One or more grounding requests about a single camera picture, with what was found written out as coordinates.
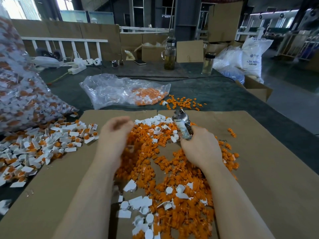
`power strip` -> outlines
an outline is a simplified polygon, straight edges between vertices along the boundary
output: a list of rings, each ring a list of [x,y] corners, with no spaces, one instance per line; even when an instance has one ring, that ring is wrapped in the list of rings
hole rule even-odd
[[[77,74],[77,73],[79,73],[79,72],[81,72],[81,71],[83,71],[85,69],[86,69],[86,65],[82,65],[82,66],[80,66],[78,68],[70,68],[70,69],[68,69],[68,73],[75,75],[75,74]]]

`smartphone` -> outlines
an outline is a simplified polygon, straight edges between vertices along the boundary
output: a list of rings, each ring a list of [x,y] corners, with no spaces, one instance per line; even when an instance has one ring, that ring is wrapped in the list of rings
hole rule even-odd
[[[143,60],[134,60],[138,65],[145,65],[146,63]]]

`hand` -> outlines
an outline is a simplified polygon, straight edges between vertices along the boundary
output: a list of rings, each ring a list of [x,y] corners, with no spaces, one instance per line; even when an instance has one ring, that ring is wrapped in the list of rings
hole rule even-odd
[[[201,170],[211,169],[222,163],[221,150],[215,136],[205,128],[192,126],[193,138],[181,139],[181,147],[187,159]]]
[[[128,134],[134,126],[130,117],[114,117],[103,127],[99,135],[98,148],[94,160],[105,162],[112,172],[120,167],[120,156],[125,148]]]

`right hand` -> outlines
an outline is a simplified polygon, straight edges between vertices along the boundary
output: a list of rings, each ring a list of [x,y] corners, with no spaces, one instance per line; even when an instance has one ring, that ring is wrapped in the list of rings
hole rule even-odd
[[[201,170],[211,169],[212,165],[222,163],[222,154],[215,136],[205,128],[192,126],[193,138],[181,139],[181,147],[187,159]]]

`left hand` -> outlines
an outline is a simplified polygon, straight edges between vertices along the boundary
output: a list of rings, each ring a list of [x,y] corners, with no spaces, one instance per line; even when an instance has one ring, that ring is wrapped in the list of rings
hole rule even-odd
[[[99,142],[94,160],[107,165],[112,172],[121,165],[121,154],[126,146],[127,136],[134,126],[130,117],[110,119],[99,134]]]

